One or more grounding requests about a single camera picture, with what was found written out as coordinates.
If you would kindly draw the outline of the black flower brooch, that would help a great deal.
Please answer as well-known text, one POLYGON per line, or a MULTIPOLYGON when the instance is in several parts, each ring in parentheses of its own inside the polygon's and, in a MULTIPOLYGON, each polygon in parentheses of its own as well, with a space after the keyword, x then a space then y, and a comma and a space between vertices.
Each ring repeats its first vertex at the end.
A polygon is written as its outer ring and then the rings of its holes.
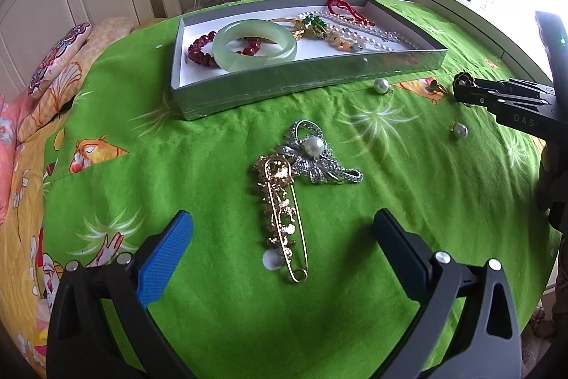
POLYGON ((453 77, 453 96, 458 101, 464 101, 477 88, 476 80, 467 71, 461 71, 453 77))

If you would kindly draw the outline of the pearl earring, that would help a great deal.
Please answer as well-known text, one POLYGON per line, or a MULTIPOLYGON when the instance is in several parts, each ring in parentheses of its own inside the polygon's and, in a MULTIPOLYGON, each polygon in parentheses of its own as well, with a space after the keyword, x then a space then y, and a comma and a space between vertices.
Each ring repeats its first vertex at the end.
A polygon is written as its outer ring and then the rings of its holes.
POLYGON ((393 90, 393 87, 386 78, 377 78, 373 81, 373 90, 378 95, 386 95, 393 90))
POLYGON ((465 137, 469 136, 468 127, 460 122, 453 123, 450 127, 450 132, 456 140, 463 140, 465 137))

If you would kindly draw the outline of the gold safety pin brooch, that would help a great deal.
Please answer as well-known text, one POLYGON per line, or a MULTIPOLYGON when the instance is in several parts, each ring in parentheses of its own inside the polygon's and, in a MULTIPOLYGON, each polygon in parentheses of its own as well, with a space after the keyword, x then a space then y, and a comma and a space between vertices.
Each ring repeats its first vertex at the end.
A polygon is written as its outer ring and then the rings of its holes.
POLYGON ((304 283, 309 260, 291 166, 283 156, 272 154, 260 156, 253 169, 268 219, 267 246, 272 262, 278 269, 287 269, 292 283, 304 283))

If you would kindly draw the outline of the silver rhinestone pearl brooch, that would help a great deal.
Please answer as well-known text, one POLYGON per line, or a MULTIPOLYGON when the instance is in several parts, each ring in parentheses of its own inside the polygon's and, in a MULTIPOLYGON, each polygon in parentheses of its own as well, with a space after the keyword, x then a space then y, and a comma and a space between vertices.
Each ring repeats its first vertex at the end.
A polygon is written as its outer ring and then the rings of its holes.
POLYGON ((314 185, 359 184, 364 179, 360 170, 337 161, 322 129, 311 120, 296 120, 274 151, 288 161, 294 177, 305 177, 314 185))

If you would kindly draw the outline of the green jade bangle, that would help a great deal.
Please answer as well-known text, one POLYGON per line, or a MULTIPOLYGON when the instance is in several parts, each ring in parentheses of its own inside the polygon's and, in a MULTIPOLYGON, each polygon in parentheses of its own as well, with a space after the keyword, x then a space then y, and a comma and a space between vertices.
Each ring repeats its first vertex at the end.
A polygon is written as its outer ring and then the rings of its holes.
POLYGON ((227 72, 285 64, 296 57, 293 34, 277 23, 245 19, 221 28, 213 40, 213 58, 227 72))

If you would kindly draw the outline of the gold bangle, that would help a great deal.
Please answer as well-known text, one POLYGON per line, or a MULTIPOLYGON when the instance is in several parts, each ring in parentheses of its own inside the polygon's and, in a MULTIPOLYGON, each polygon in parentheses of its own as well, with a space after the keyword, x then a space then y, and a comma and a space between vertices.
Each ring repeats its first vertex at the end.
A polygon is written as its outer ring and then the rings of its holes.
POLYGON ((269 22, 283 26, 293 35, 295 40, 300 40, 307 34, 308 28, 300 19, 277 17, 270 19, 269 22))

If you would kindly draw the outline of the green cartoon bed sheet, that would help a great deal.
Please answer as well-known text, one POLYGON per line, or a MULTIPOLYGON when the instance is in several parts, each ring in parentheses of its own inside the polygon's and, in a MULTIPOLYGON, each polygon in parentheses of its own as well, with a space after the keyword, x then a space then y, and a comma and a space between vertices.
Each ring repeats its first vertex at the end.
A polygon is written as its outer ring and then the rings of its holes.
POLYGON ((446 48, 442 65, 306 90, 188 121, 169 91, 177 24, 112 45, 44 163, 44 271, 112 262, 179 211, 192 241, 148 309, 200 378, 367 378, 419 306, 372 237, 386 208, 458 262, 503 264, 521 324, 560 244, 535 204, 543 143, 457 103, 461 71, 509 68, 439 13, 388 7, 446 48))

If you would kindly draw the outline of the yellow cartoon bed sheet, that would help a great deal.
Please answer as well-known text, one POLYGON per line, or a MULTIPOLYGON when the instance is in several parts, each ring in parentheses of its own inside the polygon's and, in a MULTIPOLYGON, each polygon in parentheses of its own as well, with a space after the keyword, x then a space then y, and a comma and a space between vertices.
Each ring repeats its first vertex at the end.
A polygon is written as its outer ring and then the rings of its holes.
POLYGON ((175 20, 110 45, 78 93, 16 141, 1 223, 1 324, 16 357, 46 374, 47 333, 67 259, 105 265, 134 251, 176 204, 158 152, 171 110, 175 20))

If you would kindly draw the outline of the yellow patterned pillow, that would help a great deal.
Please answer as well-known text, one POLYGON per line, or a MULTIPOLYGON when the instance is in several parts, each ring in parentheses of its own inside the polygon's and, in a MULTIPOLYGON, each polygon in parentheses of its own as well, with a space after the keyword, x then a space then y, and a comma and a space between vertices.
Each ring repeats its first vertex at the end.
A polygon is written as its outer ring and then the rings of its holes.
POLYGON ((125 16, 110 17, 96 23, 84 44, 71 56, 34 104, 31 113, 19 124, 18 141, 28 140, 55 117, 78 93, 94 62, 110 45, 128 36, 133 29, 134 23, 125 16))

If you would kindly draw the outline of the grey cardboard tray box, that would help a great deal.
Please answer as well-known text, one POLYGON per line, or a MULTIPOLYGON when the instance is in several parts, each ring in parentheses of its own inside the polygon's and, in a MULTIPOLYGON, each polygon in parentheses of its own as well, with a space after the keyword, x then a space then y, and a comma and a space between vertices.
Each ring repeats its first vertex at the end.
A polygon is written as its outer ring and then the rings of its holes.
POLYGON ((261 100, 439 68, 446 47, 429 33, 384 6, 382 0, 346 0, 369 19, 368 26, 332 15, 328 0, 250 0, 193 11, 178 25, 170 87, 185 119, 208 117, 261 100), (297 40, 293 61, 259 69, 227 72, 213 58, 212 46, 224 26, 245 19, 302 20, 319 15, 328 38, 311 34, 297 40))

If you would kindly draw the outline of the pink folded quilt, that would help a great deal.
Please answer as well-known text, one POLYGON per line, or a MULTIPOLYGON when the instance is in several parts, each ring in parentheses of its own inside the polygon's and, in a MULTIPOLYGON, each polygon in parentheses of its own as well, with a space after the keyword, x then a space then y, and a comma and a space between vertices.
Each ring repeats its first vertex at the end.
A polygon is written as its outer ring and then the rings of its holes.
POLYGON ((1 223, 4 223, 8 212, 9 196, 12 183, 13 160, 15 159, 15 147, 17 132, 22 113, 25 112, 28 103, 27 93, 22 91, 11 102, 1 100, 1 171, 0 171, 0 200, 1 200, 1 223))

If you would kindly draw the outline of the embroidered round cushion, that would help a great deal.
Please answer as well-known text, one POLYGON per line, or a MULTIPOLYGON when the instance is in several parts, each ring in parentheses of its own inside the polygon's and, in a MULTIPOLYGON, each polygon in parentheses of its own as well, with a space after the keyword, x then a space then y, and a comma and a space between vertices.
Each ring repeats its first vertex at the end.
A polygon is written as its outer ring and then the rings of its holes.
POLYGON ((54 44, 31 77, 28 95, 32 99, 38 100, 45 93, 49 85, 84 45, 91 32, 92 24, 80 23, 54 44))

